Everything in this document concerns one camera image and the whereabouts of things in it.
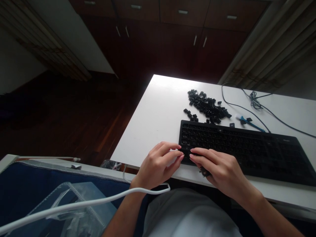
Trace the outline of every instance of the wooden floor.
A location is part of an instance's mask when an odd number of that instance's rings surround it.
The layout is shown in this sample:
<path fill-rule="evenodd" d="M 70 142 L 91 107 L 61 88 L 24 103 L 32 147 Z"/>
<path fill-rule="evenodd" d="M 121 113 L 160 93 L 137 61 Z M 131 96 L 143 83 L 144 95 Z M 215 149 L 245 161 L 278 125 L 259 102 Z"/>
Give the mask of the wooden floor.
<path fill-rule="evenodd" d="M 71 156 L 100 166 L 110 159 L 147 86 L 91 72 L 80 82 L 45 72 L 15 91 L 31 97 L 27 114 L 0 125 L 0 159 Z"/>

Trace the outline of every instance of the blue fabric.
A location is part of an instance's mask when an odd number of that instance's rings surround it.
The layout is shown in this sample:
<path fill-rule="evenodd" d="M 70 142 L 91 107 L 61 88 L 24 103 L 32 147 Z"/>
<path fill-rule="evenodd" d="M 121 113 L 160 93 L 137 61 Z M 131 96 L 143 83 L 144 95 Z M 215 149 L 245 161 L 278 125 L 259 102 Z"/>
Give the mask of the blue fabric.
<path fill-rule="evenodd" d="M 129 189 L 129 184 L 125 183 L 13 163 L 0 174 L 0 226 L 26 216 L 64 182 L 92 182 L 106 197 Z M 122 201 L 120 198 L 112 204 L 118 208 Z M 147 206 L 148 196 L 140 208 L 134 236 L 143 234 Z"/>

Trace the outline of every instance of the clear plastic bag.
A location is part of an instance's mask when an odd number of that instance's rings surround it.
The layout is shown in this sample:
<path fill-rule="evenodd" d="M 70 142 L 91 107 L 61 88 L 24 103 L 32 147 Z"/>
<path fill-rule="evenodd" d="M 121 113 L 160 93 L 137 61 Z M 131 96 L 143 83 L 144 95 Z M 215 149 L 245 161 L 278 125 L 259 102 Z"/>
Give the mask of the clear plastic bag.
<path fill-rule="evenodd" d="M 76 184 L 66 182 L 59 185 L 28 215 L 69 203 L 99 198 L 105 198 L 105 196 L 91 182 Z M 6 236 L 99 237 L 116 210 L 109 202 L 65 211 L 22 226 Z"/>
<path fill-rule="evenodd" d="M 119 170 L 122 166 L 122 163 L 111 161 L 111 160 L 104 160 L 101 168 L 109 169 L 109 170 Z"/>

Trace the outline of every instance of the cable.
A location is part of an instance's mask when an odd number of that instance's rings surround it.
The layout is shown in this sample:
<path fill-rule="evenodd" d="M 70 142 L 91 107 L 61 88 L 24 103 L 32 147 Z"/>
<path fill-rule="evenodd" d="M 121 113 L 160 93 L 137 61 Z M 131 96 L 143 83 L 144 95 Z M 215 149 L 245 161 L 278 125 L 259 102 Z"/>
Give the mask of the cable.
<path fill-rule="evenodd" d="M 127 183 L 131 183 L 130 180 L 125 178 L 125 170 L 126 170 L 127 164 L 124 165 L 124 170 L 123 170 L 123 179 L 127 182 Z"/>
<path fill-rule="evenodd" d="M 111 197 L 107 197 L 107 198 L 105 197 L 105 198 L 95 199 L 95 200 L 90 200 L 90 201 L 70 203 L 67 205 L 63 205 L 63 206 L 59 206 L 59 207 L 50 208 L 50 209 L 47 209 L 44 211 L 40 211 L 40 212 L 34 213 L 32 215 L 23 217 L 23 218 L 16 220 L 14 222 L 11 222 L 9 224 L 6 224 L 4 226 L 1 226 L 0 227 L 0 236 L 6 234 L 8 232 L 11 232 L 17 228 L 20 228 L 26 224 L 32 223 L 34 221 L 46 218 L 48 216 L 51 216 L 51 215 L 54 215 L 54 214 L 57 214 L 60 212 L 65 212 L 65 211 L 78 209 L 78 208 L 85 208 L 88 206 L 101 205 L 101 204 L 119 199 L 119 198 L 121 198 L 125 195 L 128 195 L 128 194 L 131 194 L 131 193 L 141 192 L 141 193 L 146 193 L 146 194 L 158 195 L 158 194 L 162 194 L 162 193 L 170 191 L 170 186 L 168 183 L 163 183 L 161 185 L 167 185 L 168 188 L 160 190 L 160 191 L 152 191 L 152 190 L 148 190 L 148 189 L 144 189 L 144 188 L 132 188 L 132 189 L 126 190 L 122 193 L 116 194 L 116 195 L 111 196 Z"/>
<path fill-rule="evenodd" d="M 227 84 L 227 83 L 231 83 L 231 82 L 226 82 L 226 83 L 224 83 L 224 84 L 222 85 L 222 96 L 223 96 L 223 100 L 224 100 L 224 101 L 225 101 L 225 99 L 224 99 L 224 94 L 223 94 L 223 86 L 224 86 L 225 84 Z M 291 129 L 293 129 L 293 130 L 295 130 L 295 131 L 298 131 L 298 132 L 300 132 L 300 133 L 303 133 L 303 134 L 305 134 L 305 135 L 308 135 L 308 136 L 310 136 L 310 137 L 316 138 L 316 136 L 314 136 L 314 135 L 311 135 L 311 134 L 309 134 L 309 133 L 303 132 L 303 131 L 301 131 L 301 130 L 298 130 L 298 129 L 293 128 L 293 127 L 291 127 L 290 125 L 286 124 L 286 123 L 283 122 L 281 119 L 279 119 L 274 113 L 272 113 L 271 110 L 269 110 L 267 107 L 265 107 L 265 106 L 263 106 L 262 104 L 260 104 L 260 102 L 257 100 L 258 98 L 262 98 L 262 97 L 265 97 L 265 96 L 268 96 L 268 95 L 272 95 L 272 94 L 267 94 L 267 95 L 263 95 L 263 96 L 257 97 L 257 92 L 255 92 L 255 91 L 252 91 L 251 94 L 248 95 L 248 94 L 245 92 L 244 89 L 242 89 L 242 88 L 239 88 L 239 89 L 241 89 L 241 90 L 245 93 L 245 95 L 250 98 L 250 101 L 251 101 L 250 104 L 251 104 L 251 106 L 253 106 L 256 110 L 266 109 L 266 110 L 268 110 L 277 120 L 279 120 L 281 123 L 283 123 L 285 126 L 288 126 L 289 128 L 291 128 Z"/>
<path fill-rule="evenodd" d="M 246 108 L 244 108 L 244 107 L 242 107 L 242 106 L 240 106 L 240 105 L 228 103 L 228 102 L 225 100 L 225 98 L 224 98 L 224 92 L 223 92 L 223 86 L 224 86 L 225 84 L 227 84 L 227 83 L 231 83 L 231 82 L 226 82 L 226 83 L 224 83 L 224 84 L 222 85 L 222 96 L 223 96 L 223 100 L 224 100 L 227 104 L 235 105 L 235 106 L 238 106 L 238 107 L 240 107 L 240 108 L 243 108 L 244 110 L 247 110 L 248 112 L 250 112 L 250 113 L 252 113 L 254 116 L 256 116 L 257 119 L 259 119 L 259 117 L 258 117 L 257 115 L 255 115 L 253 112 L 251 112 L 250 110 L 248 110 L 248 109 L 246 109 Z M 267 131 L 268 131 L 269 133 L 271 133 L 270 130 L 268 129 L 268 127 L 264 124 L 264 122 L 262 122 L 261 119 L 259 119 L 259 121 L 266 127 Z"/>

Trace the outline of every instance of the black keyboard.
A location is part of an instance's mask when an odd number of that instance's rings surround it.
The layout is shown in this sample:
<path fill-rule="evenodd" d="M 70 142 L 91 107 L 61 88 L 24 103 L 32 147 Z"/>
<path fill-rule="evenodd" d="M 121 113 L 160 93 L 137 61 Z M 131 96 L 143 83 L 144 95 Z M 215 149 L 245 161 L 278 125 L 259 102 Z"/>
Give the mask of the black keyboard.
<path fill-rule="evenodd" d="M 186 165 L 195 165 L 190 150 L 202 147 L 235 156 L 245 175 L 316 186 L 316 173 L 296 137 L 182 120 L 179 144 Z"/>

